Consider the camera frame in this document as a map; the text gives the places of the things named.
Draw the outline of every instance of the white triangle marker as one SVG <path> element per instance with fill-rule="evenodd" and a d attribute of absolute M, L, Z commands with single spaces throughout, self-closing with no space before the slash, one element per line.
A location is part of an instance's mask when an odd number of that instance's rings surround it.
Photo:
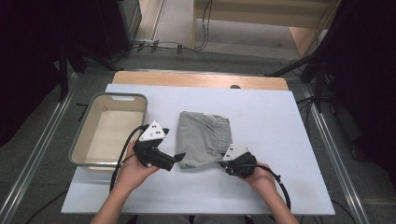
<path fill-rule="evenodd" d="M 163 132 L 163 128 L 157 121 L 152 121 L 149 127 L 139 137 L 140 142 L 147 142 L 150 140 L 157 140 L 165 138 L 166 134 Z"/>

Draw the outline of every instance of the forearm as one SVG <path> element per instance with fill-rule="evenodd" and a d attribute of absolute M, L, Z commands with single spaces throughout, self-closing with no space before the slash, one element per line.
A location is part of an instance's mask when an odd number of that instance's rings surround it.
<path fill-rule="evenodd" d="M 289 208 L 286 206 L 282 197 L 276 192 L 271 194 L 260 194 L 262 199 L 267 204 L 268 208 L 271 210 L 273 217 L 277 224 L 280 223 L 298 223 L 297 219 L 291 213 Z"/>
<path fill-rule="evenodd" d="M 105 203 L 91 221 L 91 224 L 117 223 L 122 207 L 124 206 L 129 194 L 128 189 L 117 188 L 111 190 Z"/>

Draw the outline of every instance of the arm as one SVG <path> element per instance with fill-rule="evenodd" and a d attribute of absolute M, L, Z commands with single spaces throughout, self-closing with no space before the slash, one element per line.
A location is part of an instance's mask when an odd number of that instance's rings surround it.
<path fill-rule="evenodd" d="M 256 167 L 254 173 L 245 181 L 262 197 L 271 210 L 276 223 L 298 223 L 277 192 L 275 180 L 270 173 Z"/>
<path fill-rule="evenodd" d="M 134 142 L 128 145 L 126 157 L 134 154 Z M 91 221 L 91 224 L 117 223 L 121 209 L 134 189 L 137 189 L 149 176 L 160 168 L 143 166 L 136 156 L 128 159 L 120 168 L 119 178 L 107 196 L 105 203 Z"/>

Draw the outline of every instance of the finger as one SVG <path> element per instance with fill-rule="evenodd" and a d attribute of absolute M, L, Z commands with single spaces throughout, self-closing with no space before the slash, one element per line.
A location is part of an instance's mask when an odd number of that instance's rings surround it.
<path fill-rule="evenodd" d="M 257 164 L 263 165 L 263 166 L 265 166 L 267 168 L 270 168 L 270 166 L 268 164 L 266 164 L 266 163 L 262 163 L 262 162 L 257 161 Z"/>
<path fill-rule="evenodd" d="M 146 175 L 152 175 L 159 170 L 160 170 L 160 168 L 157 166 L 150 166 L 147 169 L 145 169 L 145 173 L 146 173 Z"/>
<path fill-rule="evenodd" d="M 134 141 L 129 142 L 128 148 L 126 149 L 126 155 L 132 155 L 134 153 Z"/>

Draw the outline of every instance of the aluminum rail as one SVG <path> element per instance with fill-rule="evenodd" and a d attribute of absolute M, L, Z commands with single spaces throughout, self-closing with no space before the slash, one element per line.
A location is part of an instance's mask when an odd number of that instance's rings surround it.
<path fill-rule="evenodd" d="M 306 97 L 313 96 L 313 92 L 309 84 L 304 84 L 304 94 Z M 338 148 L 332 139 L 332 135 L 326 124 L 326 120 L 322 114 L 320 114 L 315 106 L 312 106 L 312 115 L 314 116 L 315 122 L 318 125 L 319 132 L 322 136 L 323 142 L 329 153 L 330 160 L 335 173 L 337 174 L 338 180 L 340 181 L 341 187 L 346 196 L 346 201 L 349 204 L 352 216 L 355 221 L 359 224 L 369 224 L 370 221 L 364 211 L 361 203 L 361 198 L 358 192 L 355 190 L 353 182 L 349 176 L 347 168 L 345 167 Z"/>
<path fill-rule="evenodd" d="M 21 202 L 21 199 L 26 192 L 29 184 L 39 166 L 41 160 L 44 157 L 44 154 L 47 151 L 47 147 L 50 143 L 50 140 L 55 133 L 62 116 L 64 115 L 64 111 L 68 107 L 70 103 L 70 99 L 73 96 L 76 84 L 78 83 L 78 74 L 74 73 L 69 79 L 69 92 L 64 97 L 64 100 L 57 104 L 55 110 L 49 119 L 49 122 L 38 139 L 37 144 L 35 145 L 35 149 L 30 155 L 28 161 L 25 163 L 20 175 L 17 180 L 12 185 L 3 205 L 0 210 L 0 223 L 8 224 L 10 223 L 12 217 L 14 216 L 18 205 Z"/>

